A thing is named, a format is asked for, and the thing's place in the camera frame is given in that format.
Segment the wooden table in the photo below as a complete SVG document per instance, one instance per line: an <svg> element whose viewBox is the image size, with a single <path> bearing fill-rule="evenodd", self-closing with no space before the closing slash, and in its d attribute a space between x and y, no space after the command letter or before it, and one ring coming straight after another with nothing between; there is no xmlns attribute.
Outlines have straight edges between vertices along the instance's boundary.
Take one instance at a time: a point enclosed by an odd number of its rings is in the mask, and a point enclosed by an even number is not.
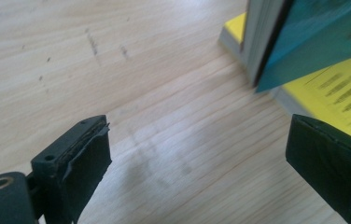
<svg viewBox="0 0 351 224"><path fill-rule="evenodd" d="M343 223L286 163L290 117L217 42L245 8L0 1L0 173L105 114L113 163L80 223Z"/></svg>

